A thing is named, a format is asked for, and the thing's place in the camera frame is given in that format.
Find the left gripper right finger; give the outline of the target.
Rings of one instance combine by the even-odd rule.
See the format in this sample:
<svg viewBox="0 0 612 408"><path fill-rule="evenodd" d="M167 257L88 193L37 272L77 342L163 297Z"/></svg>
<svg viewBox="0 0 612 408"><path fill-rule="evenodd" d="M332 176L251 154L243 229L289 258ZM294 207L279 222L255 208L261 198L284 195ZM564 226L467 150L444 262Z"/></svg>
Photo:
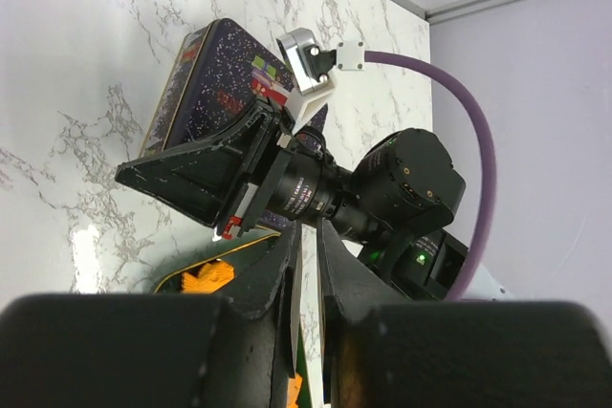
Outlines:
<svg viewBox="0 0 612 408"><path fill-rule="evenodd" d="M569 302L416 302L317 225L323 396L334 407L607 407L611 344Z"/></svg>

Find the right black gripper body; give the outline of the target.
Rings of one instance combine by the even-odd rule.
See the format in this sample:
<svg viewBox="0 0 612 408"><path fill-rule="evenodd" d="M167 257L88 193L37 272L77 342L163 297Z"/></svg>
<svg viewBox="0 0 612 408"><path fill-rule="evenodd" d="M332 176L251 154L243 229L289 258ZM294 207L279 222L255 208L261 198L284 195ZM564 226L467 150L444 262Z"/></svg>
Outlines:
<svg viewBox="0 0 612 408"><path fill-rule="evenodd" d="M314 226L327 219L339 235L361 244L385 244L397 233L421 237L449 225L466 183L431 132L408 128L372 147L354 171L335 163L320 132L327 111L294 139L293 154L274 145L245 176L254 195L219 225L228 239L249 225L278 227L279 219Z"/></svg>

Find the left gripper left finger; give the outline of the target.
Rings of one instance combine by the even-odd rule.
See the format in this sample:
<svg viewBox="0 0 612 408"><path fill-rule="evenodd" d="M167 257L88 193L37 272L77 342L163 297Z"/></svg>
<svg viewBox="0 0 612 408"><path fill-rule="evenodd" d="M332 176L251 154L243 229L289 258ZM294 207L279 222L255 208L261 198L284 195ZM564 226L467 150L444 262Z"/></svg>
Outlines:
<svg viewBox="0 0 612 408"><path fill-rule="evenodd" d="M1 314L5 407L283 407L301 229L212 294L40 294Z"/></svg>

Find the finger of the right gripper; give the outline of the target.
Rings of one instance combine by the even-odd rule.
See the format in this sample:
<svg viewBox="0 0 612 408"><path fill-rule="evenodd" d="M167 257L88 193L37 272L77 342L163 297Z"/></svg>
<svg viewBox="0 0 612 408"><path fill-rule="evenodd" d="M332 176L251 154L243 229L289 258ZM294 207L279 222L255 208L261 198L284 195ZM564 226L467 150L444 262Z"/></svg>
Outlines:
<svg viewBox="0 0 612 408"><path fill-rule="evenodd" d="M115 181L206 227L224 227L268 144L268 100L254 98L229 124L118 166Z"/></svg>

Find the gold tin lid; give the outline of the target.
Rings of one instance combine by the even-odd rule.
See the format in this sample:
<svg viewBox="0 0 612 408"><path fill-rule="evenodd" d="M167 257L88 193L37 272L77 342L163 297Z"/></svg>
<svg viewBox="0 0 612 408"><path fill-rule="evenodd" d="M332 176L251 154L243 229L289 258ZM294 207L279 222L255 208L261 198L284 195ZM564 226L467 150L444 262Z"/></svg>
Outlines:
<svg viewBox="0 0 612 408"><path fill-rule="evenodd" d="M283 106L294 88L284 62L235 21L209 26L163 151L212 134L256 97Z"/></svg>

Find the square cookie tin box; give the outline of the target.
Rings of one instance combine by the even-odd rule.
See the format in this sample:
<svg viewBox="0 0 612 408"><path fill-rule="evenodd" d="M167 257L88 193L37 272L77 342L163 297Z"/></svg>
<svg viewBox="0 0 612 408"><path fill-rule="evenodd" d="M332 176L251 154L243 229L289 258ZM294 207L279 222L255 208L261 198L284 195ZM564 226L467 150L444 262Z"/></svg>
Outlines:
<svg viewBox="0 0 612 408"><path fill-rule="evenodd" d="M185 36L179 49L153 119L144 138L140 158L165 149L174 119L180 108L186 85L203 48L210 26Z"/></svg>

